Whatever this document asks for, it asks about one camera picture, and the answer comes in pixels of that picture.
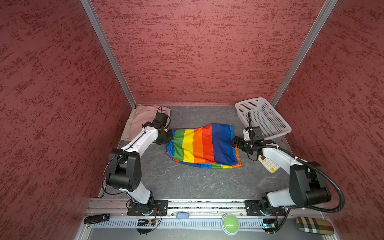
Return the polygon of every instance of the rainbow flag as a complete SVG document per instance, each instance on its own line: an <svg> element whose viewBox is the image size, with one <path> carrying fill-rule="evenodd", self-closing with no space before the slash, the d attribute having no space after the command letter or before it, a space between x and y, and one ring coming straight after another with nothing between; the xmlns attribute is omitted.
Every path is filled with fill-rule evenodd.
<svg viewBox="0 0 384 240"><path fill-rule="evenodd" d="M230 144L233 126L211 124L196 129L172 130L167 154L175 161L201 168L241 167L239 152Z"/></svg>

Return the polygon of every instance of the white plastic basket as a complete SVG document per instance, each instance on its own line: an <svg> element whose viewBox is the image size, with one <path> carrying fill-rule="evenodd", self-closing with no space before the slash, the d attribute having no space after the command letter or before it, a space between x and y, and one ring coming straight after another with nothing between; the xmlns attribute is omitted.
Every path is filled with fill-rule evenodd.
<svg viewBox="0 0 384 240"><path fill-rule="evenodd" d="M253 127L260 127L266 140L283 136L292 131L291 126L272 107L265 98L252 98L235 104L237 115L245 127L248 124L248 112L251 112Z"/></svg>

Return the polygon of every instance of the metal beam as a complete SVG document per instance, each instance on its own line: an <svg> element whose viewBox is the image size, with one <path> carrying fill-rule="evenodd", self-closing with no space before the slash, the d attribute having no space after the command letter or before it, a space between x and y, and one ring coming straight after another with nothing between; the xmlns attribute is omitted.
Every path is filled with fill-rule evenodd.
<svg viewBox="0 0 384 240"><path fill-rule="evenodd" d="M323 7L321 8L319 15L317 16L315 22L313 23L307 37L305 38L299 52L297 53L295 59L292 62L291 67L289 68L287 74L285 75L283 82L280 84L279 89L271 101L273 107L276 106L277 102L283 95L284 90L287 88L289 82L291 81L293 75L310 49L312 43L319 34L321 28L323 27L325 21L332 12L333 7L336 5L338 0L326 0Z"/></svg>
<svg viewBox="0 0 384 240"><path fill-rule="evenodd" d="M127 81L125 80L124 74L121 71L121 68L115 57L115 54L113 53L113 50L108 42L107 36L104 33L104 30L101 26L99 18L96 15L96 12L95 12L95 9L93 8L91 0L80 0L80 1L85 9L85 12L88 15L89 20L91 21L91 24L93 26L93 29L96 32L97 37L100 40L100 43L105 51L105 54L107 55L109 62L111 63L112 68L115 71L116 77L120 82L120 85L125 93L125 96L129 101L129 104L131 105L132 108L136 108L135 99L133 98L133 95L131 93L131 90L129 89Z"/></svg>

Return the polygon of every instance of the red wall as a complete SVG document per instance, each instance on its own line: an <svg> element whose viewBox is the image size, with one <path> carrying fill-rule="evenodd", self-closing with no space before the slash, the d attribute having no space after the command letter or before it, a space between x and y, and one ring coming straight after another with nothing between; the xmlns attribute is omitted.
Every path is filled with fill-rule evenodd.
<svg viewBox="0 0 384 240"><path fill-rule="evenodd" d="M271 100L324 0L92 1L138 103Z"/></svg>
<svg viewBox="0 0 384 240"><path fill-rule="evenodd" d="M79 0L0 3L0 239L73 239L127 99Z"/></svg>
<svg viewBox="0 0 384 240"><path fill-rule="evenodd" d="M342 239L384 235L383 26L384 1L339 0L277 105L294 153L346 196L331 214Z"/></svg>

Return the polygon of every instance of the beige cloth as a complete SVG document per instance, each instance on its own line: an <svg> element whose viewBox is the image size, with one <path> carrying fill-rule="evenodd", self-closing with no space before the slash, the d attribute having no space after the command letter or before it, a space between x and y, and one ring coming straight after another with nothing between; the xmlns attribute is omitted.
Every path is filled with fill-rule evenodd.
<svg viewBox="0 0 384 240"><path fill-rule="evenodd" d="M152 122L155 119L156 112L159 106L138 106L136 109L132 109L129 119L125 124L124 131L121 135L121 140L130 141L134 139L142 129L142 124L146 122ZM160 113L165 113L170 116L170 109L166 107L160 107Z"/></svg>

